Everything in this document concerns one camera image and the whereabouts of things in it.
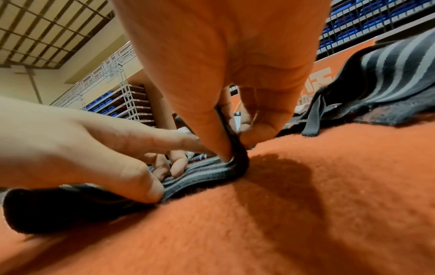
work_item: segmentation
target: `hand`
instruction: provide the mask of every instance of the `hand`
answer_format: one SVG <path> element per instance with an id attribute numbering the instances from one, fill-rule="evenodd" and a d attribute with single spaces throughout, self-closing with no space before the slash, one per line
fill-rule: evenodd
<path id="1" fill-rule="evenodd" d="M 184 152 L 177 150 L 210 153 L 194 135 L 2 97 L 0 121 L 2 187 L 94 183 L 155 203 L 163 196 L 159 180 L 169 173 L 180 176 L 187 165 Z M 154 174 L 146 163 L 153 164 Z"/>
<path id="2" fill-rule="evenodd" d="M 204 145 L 231 158 L 228 86 L 240 87 L 252 123 L 245 146 L 290 120 L 315 61 L 330 0 L 112 0 L 144 71 Z"/>

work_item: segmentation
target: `orange carpet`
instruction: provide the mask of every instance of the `orange carpet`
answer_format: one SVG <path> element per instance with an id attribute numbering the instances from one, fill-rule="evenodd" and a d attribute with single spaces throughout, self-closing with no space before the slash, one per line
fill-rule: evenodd
<path id="1" fill-rule="evenodd" d="M 244 178 L 52 236 L 0 226 L 0 275 L 435 274 L 435 122 L 250 152 Z"/>

